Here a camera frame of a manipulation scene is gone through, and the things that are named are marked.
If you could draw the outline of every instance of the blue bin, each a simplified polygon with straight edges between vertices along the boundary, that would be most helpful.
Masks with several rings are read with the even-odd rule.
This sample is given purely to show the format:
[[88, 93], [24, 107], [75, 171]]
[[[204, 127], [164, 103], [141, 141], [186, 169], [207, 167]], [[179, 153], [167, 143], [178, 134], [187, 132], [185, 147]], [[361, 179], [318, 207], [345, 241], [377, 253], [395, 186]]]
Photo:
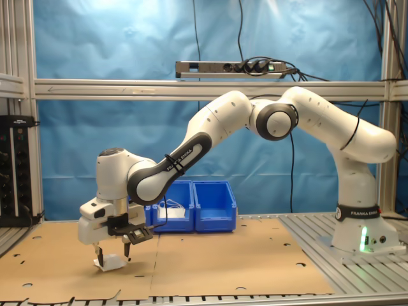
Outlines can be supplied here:
[[[155, 233], [166, 232], [190, 232], [194, 230], [194, 198], [193, 184], [191, 181], [175, 181], [166, 192], [167, 201], [173, 200], [183, 205], [186, 209], [184, 218], [169, 218], [167, 224], [154, 230]], [[164, 224], [166, 218], [158, 218], [158, 204], [152, 206], [152, 223], [153, 225]]]
[[233, 231], [237, 226], [237, 203], [227, 181], [193, 182], [196, 231]]
[[152, 225], [152, 210], [151, 206], [145, 206], [145, 217], [146, 217], [146, 225]]

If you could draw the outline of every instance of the electrical panel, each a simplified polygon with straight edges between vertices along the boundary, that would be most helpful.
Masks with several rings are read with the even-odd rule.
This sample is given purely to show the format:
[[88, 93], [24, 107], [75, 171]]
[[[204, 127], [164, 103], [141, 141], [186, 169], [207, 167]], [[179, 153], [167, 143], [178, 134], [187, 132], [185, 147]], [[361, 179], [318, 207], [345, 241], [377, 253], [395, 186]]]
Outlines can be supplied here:
[[0, 128], [0, 217], [15, 215], [10, 128]]
[[0, 116], [0, 227], [36, 224], [31, 191], [29, 129], [32, 117]]

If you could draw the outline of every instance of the cardboard sheet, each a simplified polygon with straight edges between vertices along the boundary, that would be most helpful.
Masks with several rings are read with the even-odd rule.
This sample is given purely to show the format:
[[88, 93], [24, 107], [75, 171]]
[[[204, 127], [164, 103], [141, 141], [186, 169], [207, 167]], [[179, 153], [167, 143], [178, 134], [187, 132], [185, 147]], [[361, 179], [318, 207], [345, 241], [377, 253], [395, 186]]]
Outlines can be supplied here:
[[[107, 300], [119, 290], [118, 300], [333, 293], [275, 219], [239, 221], [228, 234], [155, 236], [132, 246], [131, 261], [109, 272], [93, 265], [94, 249], [78, 241], [77, 226], [45, 223], [1, 258], [0, 301]], [[101, 247], [105, 255], [116, 253], [126, 260], [120, 239], [101, 242]]]
[[[77, 223], [45, 223], [0, 259], [0, 300], [62, 303], [77, 300], [147, 299], [157, 253], [158, 237], [131, 247], [131, 261], [118, 270], [94, 266], [91, 245], [78, 241]], [[105, 255], [123, 260], [120, 239], [101, 242]]]
[[307, 293], [334, 291], [276, 219], [239, 221], [229, 234], [159, 239], [151, 296]]

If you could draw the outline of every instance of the perforated metal plate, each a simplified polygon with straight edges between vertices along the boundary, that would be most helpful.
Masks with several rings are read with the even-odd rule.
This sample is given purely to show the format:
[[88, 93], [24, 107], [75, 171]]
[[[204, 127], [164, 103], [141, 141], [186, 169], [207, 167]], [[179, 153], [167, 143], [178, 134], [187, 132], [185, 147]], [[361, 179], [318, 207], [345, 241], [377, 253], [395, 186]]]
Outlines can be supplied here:
[[[299, 243], [303, 251], [326, 277], [336, 291], [335, 295], [273, 295], [273, 296], [165, 296], [148, 300], [118, 302], [111, 300], [76, 301], [54, 306], [115, 306], [115, 305], [408, 305], [408, 256], [383, 256], [342, 265], [318, 240], [331, 237], [336, 220], [334, 214], [280, 214], [241, 215], [241, 219], [278, 218]], [[408, 222], [389, 221], [401, 235], [408, 233]], [[15, 235], [2, 239], [1, 244], [12, 244]], [[0, 306], [24, 306], [20, 303], [1, 303]]]

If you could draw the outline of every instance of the blue curtain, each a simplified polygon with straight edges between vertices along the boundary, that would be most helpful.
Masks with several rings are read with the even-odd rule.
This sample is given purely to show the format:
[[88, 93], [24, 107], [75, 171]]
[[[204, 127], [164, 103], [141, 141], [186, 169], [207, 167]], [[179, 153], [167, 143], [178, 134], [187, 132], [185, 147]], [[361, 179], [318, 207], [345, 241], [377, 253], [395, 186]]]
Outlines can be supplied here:
[[[374, 23], [363, 1], [243, 0], [244, 57], [269, 56], [341, 81], [379, 80]], [[238, 0], [197, 0], [202, 61], [238, 61]], [[175, 80], [197, 61], [192, 0], [34, 0], [38, 78]], [[46, 217], [78, 219], [96, 194], [95, 162], [109, 147], [159, 161], [184, 138], [196, 101], [39, 101]], [[356, 113], [358, 108], [343, 106]], [[362, 118], [377, 124], [378, 107]], [[295, 212], [334, 211], [337, 172], [326, 145], [295, 141]], [[229, 180], [241, 214], [289, 212], [291, 142], [236, 132], [185, 175]]]

